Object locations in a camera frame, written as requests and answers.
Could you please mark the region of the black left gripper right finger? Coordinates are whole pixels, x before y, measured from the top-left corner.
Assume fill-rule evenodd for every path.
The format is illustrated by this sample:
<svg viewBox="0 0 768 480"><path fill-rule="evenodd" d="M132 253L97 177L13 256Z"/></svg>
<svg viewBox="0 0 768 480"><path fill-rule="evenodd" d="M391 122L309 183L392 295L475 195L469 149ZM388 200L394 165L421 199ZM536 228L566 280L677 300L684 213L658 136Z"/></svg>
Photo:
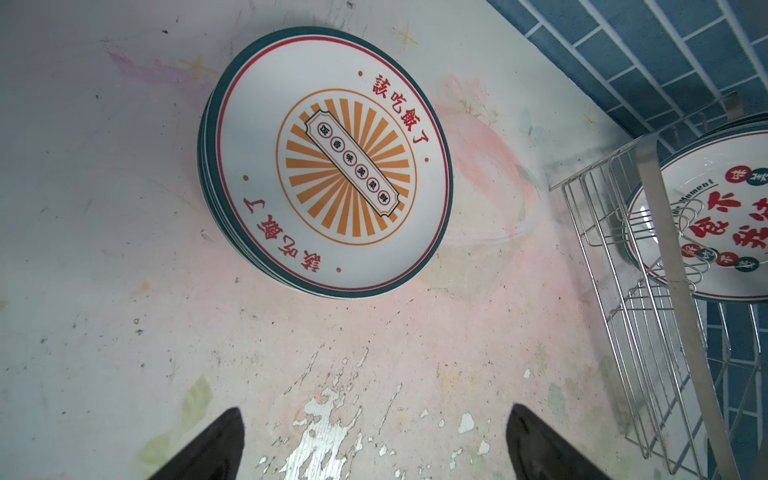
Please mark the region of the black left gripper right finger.
<svg viewBox="0 0 768 480"><path fill-rule="evenodd" d="M525 405L513 405L505 435L517 479L609 479Z"/></svg>

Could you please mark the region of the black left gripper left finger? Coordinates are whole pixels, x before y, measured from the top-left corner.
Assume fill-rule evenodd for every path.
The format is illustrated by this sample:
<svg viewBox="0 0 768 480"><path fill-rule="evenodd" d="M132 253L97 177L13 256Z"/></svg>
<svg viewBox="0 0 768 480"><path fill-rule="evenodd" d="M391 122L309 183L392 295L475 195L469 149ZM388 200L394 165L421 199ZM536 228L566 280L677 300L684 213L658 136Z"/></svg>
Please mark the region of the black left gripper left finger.
<svg viewBox="0 0 768 480"><path fill-rule="evenodd" d="M150 480L235 480L244 450L241 411L223 412Z"/></svg>

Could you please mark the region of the metal wire dish rack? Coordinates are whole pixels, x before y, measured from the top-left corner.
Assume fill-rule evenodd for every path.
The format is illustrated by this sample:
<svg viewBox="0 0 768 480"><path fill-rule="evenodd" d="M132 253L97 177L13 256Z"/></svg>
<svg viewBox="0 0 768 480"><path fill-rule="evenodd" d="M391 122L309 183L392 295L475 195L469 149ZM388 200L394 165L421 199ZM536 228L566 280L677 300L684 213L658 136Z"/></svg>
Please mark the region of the metal wire dish rack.
<svg viewBox="0 0 768 480"><path fill-rule="evenodd" d="M620 425L679 478L767 475L767 299L700 299L687 280L661 161L750 122L736 92L580 167L565 202L621 386Z"/></svg>

